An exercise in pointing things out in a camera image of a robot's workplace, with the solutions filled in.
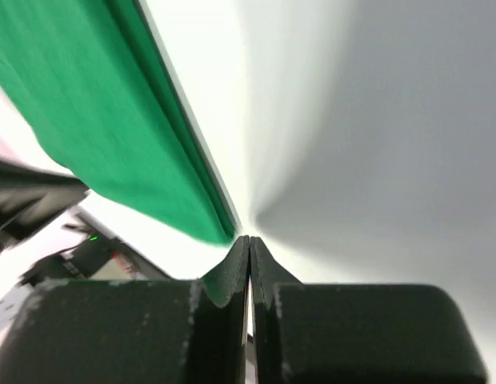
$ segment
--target green cloth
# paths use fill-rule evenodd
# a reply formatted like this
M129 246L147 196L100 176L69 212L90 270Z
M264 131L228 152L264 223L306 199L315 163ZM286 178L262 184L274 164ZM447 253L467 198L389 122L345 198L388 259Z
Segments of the green cloth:
M206 242L233 238L133 1L0 0L0 85L91 189Z

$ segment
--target green fabric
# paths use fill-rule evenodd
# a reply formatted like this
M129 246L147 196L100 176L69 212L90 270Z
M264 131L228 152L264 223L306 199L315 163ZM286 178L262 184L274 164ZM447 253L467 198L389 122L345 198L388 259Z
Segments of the green fabric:
M233 238L131 0L0 0L0 85L99 194L207 242Z

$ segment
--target folded green cloth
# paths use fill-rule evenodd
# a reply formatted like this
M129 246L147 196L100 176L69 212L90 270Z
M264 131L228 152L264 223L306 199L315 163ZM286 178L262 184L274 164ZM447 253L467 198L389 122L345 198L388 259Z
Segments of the folded green cloth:
M132 0L0 0L0 85L91 189L203 241L233 238Z

